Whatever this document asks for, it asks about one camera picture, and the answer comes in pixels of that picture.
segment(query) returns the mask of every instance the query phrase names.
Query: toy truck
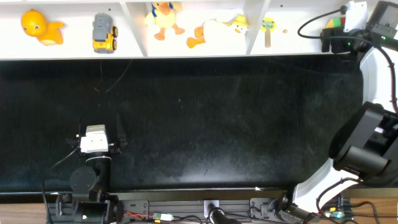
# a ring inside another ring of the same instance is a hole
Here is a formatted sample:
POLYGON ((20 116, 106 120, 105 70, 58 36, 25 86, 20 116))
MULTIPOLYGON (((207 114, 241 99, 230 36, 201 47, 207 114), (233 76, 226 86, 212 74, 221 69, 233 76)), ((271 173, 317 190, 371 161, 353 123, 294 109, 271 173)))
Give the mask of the toy truck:
POLYGON ((100 54, 113 53, 118 47, 115 40, 118 37, 118 28, 113 25, 112 18, 103 13, 97 14, 93 27, 94 52, 100 54))

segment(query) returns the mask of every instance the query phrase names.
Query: orange rubber duck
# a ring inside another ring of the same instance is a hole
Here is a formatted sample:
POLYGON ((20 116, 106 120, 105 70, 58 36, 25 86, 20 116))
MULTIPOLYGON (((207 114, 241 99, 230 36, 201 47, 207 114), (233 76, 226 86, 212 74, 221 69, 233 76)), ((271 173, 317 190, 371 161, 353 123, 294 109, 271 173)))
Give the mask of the orange rubber duck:
POLYGON ((21 25, 27 35, 36 37, 40 43, 46 46, 63 44, 62 34, 59 30, 63 27, 63 22, 47 22, 41 13, 32 9, 24 13, 21 25))

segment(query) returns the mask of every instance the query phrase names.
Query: stuffed animal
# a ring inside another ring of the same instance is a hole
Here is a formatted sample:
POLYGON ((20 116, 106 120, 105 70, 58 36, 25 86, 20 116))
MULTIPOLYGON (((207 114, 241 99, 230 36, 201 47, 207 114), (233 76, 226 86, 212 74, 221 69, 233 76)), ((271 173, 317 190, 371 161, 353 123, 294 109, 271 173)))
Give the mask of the stuffed animal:
POLYGON ((145 23, 148 26, 156 24, 160 27, 160 32, 154 35, 157 40, 165 39, 164 34, 167 28, 172 27, 177 35, 185 32, 185 29, 176 25, 177 15, 174 10, 181 11, 181 4, 178 2, 152 2, 152 11, 145 18, 145 23))
POLYGON ((249 24, 246 22, 246 17, 239 14, 232 22, 217 22, 215 20, 206 21, 203 26, 195 28, 195 37, 187 39, 187 45, 190 49, 198 44, 205 42, 214 45, 220 45, 228 42, 230 35, 244 34, 248 30, 249 24))
POLYGON ((45 17, 36 10, 29 10, 24 13, 21 19, 24 32, 36 37, 37 40, 46 45, 63 44, 62 34, 59 28, 63 27, 62 22, 47 22, 45 17))

